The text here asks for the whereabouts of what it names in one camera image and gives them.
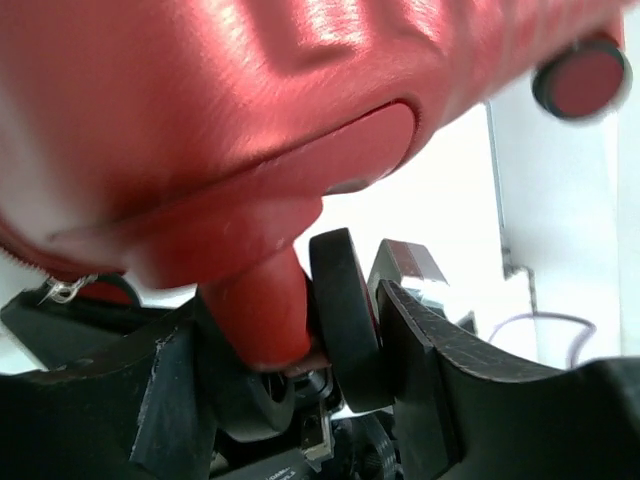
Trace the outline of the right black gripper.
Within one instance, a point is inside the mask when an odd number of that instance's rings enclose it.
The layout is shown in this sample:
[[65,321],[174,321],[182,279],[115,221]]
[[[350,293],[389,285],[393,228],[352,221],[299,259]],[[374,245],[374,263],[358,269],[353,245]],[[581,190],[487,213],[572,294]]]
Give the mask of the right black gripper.
[[376,291],[381,280],[396,282],[421,305],[464,330],[475,332],[474,314],[450,287],[425,246],[390,239],[380,243],[367,281],[376,317],[379,317]]

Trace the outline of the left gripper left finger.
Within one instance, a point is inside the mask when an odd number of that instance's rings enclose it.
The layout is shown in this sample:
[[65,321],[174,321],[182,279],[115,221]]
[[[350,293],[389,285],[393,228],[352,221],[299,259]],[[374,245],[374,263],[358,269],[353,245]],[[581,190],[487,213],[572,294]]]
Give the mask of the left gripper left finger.
[[189,304],[61,369],[1,379],[4,479],[206,479],[215,433]]

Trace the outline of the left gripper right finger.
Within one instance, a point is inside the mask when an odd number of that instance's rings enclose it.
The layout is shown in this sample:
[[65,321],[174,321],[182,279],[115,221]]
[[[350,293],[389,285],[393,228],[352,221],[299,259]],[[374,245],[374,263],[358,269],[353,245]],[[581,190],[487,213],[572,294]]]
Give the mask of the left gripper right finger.
[[569,371],[500,350],[378,288],[394,433],[408,479],[635,479],[639,361]]

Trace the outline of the red hard-shell suitcase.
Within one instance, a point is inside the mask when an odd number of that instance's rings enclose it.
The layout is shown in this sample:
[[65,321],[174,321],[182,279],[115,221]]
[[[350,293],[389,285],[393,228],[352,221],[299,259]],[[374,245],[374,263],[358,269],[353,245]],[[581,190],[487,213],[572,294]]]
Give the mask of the red hard-shell suitcase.
[[5,1],[1,250],[69,284],[194,284],[237,366],[234,439],[286,429],[261,374],[311,351],[294,241],[531,67],[618,50],[620,1]]

